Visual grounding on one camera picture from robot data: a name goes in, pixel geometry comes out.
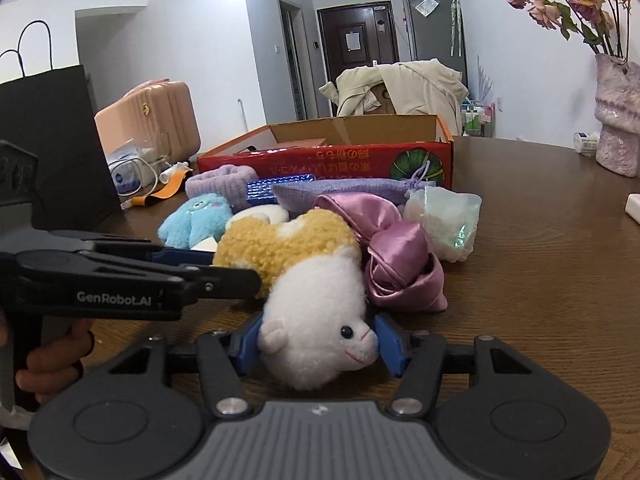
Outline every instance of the open box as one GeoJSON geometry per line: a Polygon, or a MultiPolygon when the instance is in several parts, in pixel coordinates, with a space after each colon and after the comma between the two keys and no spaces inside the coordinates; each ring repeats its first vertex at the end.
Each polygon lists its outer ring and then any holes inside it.
{"type": "Polygon", "coordinates": [[[251,166],[260,178],[311,173],[402,180],[427,161],[423,179],[451,189],[453,137],[440,117],[371,115],[264,126],[200,155],[198,169],[234,164],[251,166]],[[286,148],[278,147],[284,142],[286,148]]]}

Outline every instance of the white and yellow plush toy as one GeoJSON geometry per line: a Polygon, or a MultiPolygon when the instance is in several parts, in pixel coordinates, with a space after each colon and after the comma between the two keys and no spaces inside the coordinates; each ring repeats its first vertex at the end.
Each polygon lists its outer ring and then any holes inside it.
{"type": "Polygon", "coordinates": [[[256,270],[264,306],[258,348],[271,373],[312,390],[378,356],[378,338],[364,321],[360,247],[346,222],[312,210],[292,222],[233,222],[215,266],[256,270]]]}

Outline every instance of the pink textured vase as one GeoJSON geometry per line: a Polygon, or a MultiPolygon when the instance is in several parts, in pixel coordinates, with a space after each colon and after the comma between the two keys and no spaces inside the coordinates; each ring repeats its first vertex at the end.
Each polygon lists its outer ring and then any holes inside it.
{"type": "Polygon", "coordinates": [[[640,154],[640,66],[598,54],[596,119],[602,123],[599,164],[624,176],[638,174],[640,154]]]}

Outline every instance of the yellow fuzzy fabric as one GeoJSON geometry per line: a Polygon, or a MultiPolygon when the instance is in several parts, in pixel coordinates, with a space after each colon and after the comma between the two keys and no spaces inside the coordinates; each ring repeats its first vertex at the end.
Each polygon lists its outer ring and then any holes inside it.
{"type": "Polygon", "coordinates": [[[314,209],[273,226],[248,217],[231,224],[218,244],[213,265],[257,271],[262,279],[258,297],[265,298],[276,279],[295,264],[312,256],[334,254],[341,248],[360,259],[353,232],[331,211],[314,209]]]}

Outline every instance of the pink satin fabric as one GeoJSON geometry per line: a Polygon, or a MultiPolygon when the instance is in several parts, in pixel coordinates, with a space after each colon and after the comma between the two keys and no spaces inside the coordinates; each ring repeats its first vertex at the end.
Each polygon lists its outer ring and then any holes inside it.
{"type": "Polygon", "coordinates": [[[446,309],[444,271],[420,224],[405,222],[396,206],[369,193],[321,195],[315,206],[340,215],[367,247],[365,284],[371,303],[400,312],[446,309]]]}

